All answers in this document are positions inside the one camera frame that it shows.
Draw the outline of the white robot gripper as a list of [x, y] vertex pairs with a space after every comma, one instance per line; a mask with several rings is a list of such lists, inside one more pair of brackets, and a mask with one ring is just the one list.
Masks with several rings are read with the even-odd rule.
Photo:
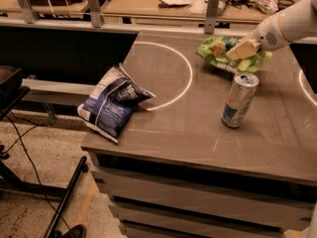
[[239, 69], [251, 64], [249, 57], [259, 48], [275, 51], [305, 38], [317, 36], [317, 0], [300, 0], [263, 20], [245, 39], [226, 52], [229, 60], [240, 60]]

